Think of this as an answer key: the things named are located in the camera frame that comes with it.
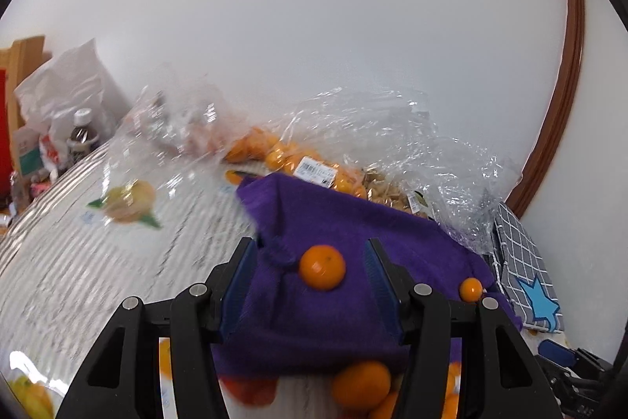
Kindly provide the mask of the small orange at right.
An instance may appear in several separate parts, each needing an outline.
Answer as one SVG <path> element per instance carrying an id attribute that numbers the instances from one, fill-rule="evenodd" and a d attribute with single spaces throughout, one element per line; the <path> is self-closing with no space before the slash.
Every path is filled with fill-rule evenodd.
<path id="1" fill-rule="evenodd" d="M 479 302 L 483 293 L 484 287 L 478 278 L 465 278 L 459 286 L 460 299 L 465 303 Z"/>

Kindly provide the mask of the grey checked box blue star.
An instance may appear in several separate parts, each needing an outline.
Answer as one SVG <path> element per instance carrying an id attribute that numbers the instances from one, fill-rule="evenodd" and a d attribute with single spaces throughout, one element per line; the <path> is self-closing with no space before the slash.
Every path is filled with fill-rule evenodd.
<path id="1" fill-rule="evenodd" d="M 555 286 L 537 245 L 504 203 L 493 225 L 494 254 L 502 292 L 526 329 L 562 333 L 564 318 Z"/>

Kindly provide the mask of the orange at bottom centre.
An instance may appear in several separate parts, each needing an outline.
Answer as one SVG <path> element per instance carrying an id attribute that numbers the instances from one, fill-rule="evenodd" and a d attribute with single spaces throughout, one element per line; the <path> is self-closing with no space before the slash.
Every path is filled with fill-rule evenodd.
<path id="1" fill-rule="evenodd" d="M 369 412 L 381 404 L 392 387 L 390 370 L 382 362 L 359 362 L 331 382 L 331 398 L 343 410 Z"/>

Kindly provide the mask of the purple cloth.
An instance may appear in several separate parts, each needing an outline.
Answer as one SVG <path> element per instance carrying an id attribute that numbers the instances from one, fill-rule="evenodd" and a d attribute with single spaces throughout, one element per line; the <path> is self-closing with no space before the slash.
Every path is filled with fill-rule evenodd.
<path id="1" fill-rule="evenodd" d="M 489 265 L 433 221 L 279 173 L 245 180 L 236 195 L 257 228 L 257 269 L 235 331 L 213 349 L 225 377 L 324 374 L 360 360 L 405 367 L 408 350 L 386 331 L 368 281 L 371 238 L 414 281 L 456 300 L 465 278 L 478 278 L 514 314 Z M 337 249 L 346 263 L 343 281 L 330 291 L 305 285 L 298 274 L 302 254 L 317 245 Z"/>

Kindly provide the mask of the orange on purple cloth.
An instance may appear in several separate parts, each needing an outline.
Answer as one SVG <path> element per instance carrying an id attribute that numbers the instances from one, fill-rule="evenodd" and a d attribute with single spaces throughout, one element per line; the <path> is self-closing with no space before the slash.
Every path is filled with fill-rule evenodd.
<path id="1" fill-rule="evenodd" d="M 298 265 L 301 280 L 309 287 L 329 291 L 340 285 L 346 275 L 346 262 L 335 247 L 316 245 L 302 254 Z"/>

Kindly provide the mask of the clear bag with fruit print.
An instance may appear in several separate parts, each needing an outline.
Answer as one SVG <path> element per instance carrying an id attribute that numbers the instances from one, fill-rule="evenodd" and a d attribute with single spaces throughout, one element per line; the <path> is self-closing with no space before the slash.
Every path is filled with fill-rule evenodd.
<path id="1" fill-rule="evenodd" d="M 209 77 L 157 69 L 106 145 L 101 191 L 87 207 L 107 225 L 160 230 L 216 188 L 221 162 L 247 129 Z"/>

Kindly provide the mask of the dark bottle white cap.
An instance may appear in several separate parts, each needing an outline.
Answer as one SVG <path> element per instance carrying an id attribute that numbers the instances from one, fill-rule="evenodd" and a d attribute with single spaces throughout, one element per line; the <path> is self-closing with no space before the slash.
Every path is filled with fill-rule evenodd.
<path id="1" fill-rule="evenodd" d="M 73 114 L 73 129 L 67 139 L 68 158 L 71 165 L 76 165 L 99 146 L 99 133 L 93 125 L 93 111 L 80 108 Z"/>

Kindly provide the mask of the green white carton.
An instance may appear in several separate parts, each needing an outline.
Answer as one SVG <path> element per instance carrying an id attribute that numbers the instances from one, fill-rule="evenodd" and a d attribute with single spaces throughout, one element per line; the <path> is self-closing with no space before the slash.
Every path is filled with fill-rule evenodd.
<path id="1" fill-rule="evenodd" d="M 12 150 L 16 170 L 22 177 L 30 177 L 44 168 L 39 150 L 39 135 L 22 126 L 12 134 Z"/>

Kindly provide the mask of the clear bag of oranges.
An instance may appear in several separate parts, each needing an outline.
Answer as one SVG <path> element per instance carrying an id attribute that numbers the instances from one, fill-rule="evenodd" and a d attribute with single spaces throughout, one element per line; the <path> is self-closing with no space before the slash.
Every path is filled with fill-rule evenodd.
<path id="1" fill-rule="evenodd" d="M 397 174 L 428 147 L 434 127 L 422 101 L 396 90 L 335 88 L 265 125 L 250 126 L 225 155 L 393 209 L 408 210 Z"/>

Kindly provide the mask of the white plastic bag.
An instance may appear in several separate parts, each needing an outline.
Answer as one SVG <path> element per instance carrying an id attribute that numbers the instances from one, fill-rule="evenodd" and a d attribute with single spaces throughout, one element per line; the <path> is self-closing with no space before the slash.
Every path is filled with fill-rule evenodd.
<path id="1" fill-rule="evenodd" d="M 131 103 L 105 68 L 94 39 L 40 66 L 15 89 L 28 128 L 49 137 L 58 156 L 68 154 L 73 116 L 89 108 L 101 140 L 111 138 Z"/>

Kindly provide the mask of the wooden chair back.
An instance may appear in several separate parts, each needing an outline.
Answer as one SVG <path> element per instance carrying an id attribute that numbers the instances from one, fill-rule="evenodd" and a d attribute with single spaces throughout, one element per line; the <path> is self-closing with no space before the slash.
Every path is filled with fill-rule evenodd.
<path id="1" fill-rule="evenodd" d="M 14 131 L 24 125 L 15 89 L 42 64 L 51 59 L 51 53 L 45 50 L 44 35 L 16 39 L 9 48 L 1 49 L 1 70 L 5 79 L 1 82 L 4 93 L 2 108 L 6 122 L 7 140 L 11 140 Z"/>

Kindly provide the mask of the brown wooden door frame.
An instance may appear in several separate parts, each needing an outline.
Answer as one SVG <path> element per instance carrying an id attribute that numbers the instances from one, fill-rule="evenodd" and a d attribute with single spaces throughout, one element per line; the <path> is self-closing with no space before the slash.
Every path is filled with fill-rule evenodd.
<path id="1" fill-rule="evenodd" d="M 535 143 L 519 181 L 508 197 L 508 208 L 524 216 L 541 188 L 570 120 L 577 93 L 586 37 L 586 0 L 566 0 L 565 31 L 555 87 Z"/>

